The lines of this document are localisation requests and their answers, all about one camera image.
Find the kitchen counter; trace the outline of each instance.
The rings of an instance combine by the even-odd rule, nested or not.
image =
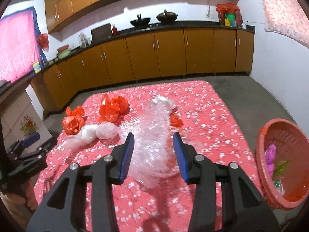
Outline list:
[[[172,30],[172,29],[181,29],[181,28],[213,28],[213,29],[225,29],[225,30],[241,30],[241,31],[247,31],[251,33],[255,33],[255,27],[254,26],[247,26],[247,29],[241,29],[241,28],[234,28],[234,27],[226,27],[226,26],[221,26],[219,25],[219,22],[213,22],[213,21],[175,21],[173,24],[165,25],[161,23],[154,23],[154,24],[149,24],[146,27],[142,28],[128,28],[122,31],[118,32],[117,36],[110,37],[108,39],[103,39],[102,41],[98,41],[96,43],[93,43],[92,45],[87,46],[86,48],[77,48],[71,52],[69,56],[66,58],[60,59],[56,62],[53,62],[46,68],[42,69],[42,71],[48,70],[50,67],[53,65],[56,65],[58,63],[63,62],[64,60],[67,60],[81,52],[83,52],[86,49],[92,48],[94,46],[97,46],[99,44],[109,42],[112,40],[116,40],[119,38],[124,38],[127,36],[131,35],[136,35],[136,34],[141,34],[141,33],[146,33],[146,32],[151,32],[151,31],[161,31],[161,30]],[[35,72],[29,72],[28,74],[24,75],[23,77],[19,78],[17,81],[15,81],[12,84],[6,85],[3,88],[0,88],[0,97],[4,96],[5,93],[8,92],[8,90],[12,90],[14,87],[16,87],[17,84],[20,84],[22,81],[27,81],[27,83],[30,83],[30,80],[33,76],[35,76]]]

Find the power outlet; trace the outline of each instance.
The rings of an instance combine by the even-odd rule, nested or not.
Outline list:
[[[206,14],[205,17],[209,19],[214,19],[214,14],[210,14],[210,15]]]

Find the metal screw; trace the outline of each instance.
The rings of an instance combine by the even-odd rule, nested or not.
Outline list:
[[[236,162],[232,162],[232,163],[230,164],[230,167],[231,167],[232,169],[237,169],[237,168],[238,168],[238,164],[237,164]]]
[[[78,168],[78,164],[77,163],[72,163],[71,165],[70,165],[70,169],[72,169],[72,170],[75,170],[75,169],[77,169]]]
[[[198,154],[197,156],[195,156],[195,159],[196,159],[197,161],[202,161],[202,160],[204,160],[205,158],[204,158],[203,155]]]
[[[111,156],[111,155],[106,155],[106,156],[104,156],[104,161],[106,161],[106,162],[109,162],[109,161],[111,161],[113,159],[113,156]]]

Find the white plastic bag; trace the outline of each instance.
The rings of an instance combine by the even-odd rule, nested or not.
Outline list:
[[[121,140],[134,134],[135,146],[129,175],[147,188],[155,187],[161,178],[179,173],[175,153],[170,143],[170,112],[175,103],[160,95],[145,107],[144,113],[121,125]]]
[[[101,124],[86,124],[76,135],[69,135],[61,145],[58,146],[62,154],[71,154],[83,150],[84,147],[96,138],[113,139],[118,134],[119,128],[111,122],[102,122]]]

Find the floral bedspread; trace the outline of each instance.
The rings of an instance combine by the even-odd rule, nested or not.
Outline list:
[[[128,99],[130,112],[123,122],[140,114],[144,105],[157,94],[174,100],[177,103],[177,114],[184,122],[182,128],[190,134],[188,139],[197,144],[197,152],[223,165],[231,161],[238,162],[257,188],[261,189],[248,144],[228,108],[208,82],[155,84],[111,91],[108,94]],[[88,116],[86,123],[97,123],[101,97],[102,94],[95,94],[84,102],[85,115]],[[65,138],[66,134],[62,132],[58,137],[58,145]],[[81,166],[94,163],[110,154],[116,143],[121,142],[96,140],[85,150],[71,156],[52,150],[47,156],[48,167],[41,172],[34,188],[38,203],[72,162]],[[216,192],[220,191],[220,184],[217,184]],[[194,185],[186,185],[179,174],[161,179],[153,189],[146,189],[129,176],[123,185],[113,186],[119,229],[127,232],[187,231],[194,193]],[[86,228],[91,231],[91,186],[87,188],[86,202]],[[218,194],[216,229],[221,227],[221,209],[222,198]]]

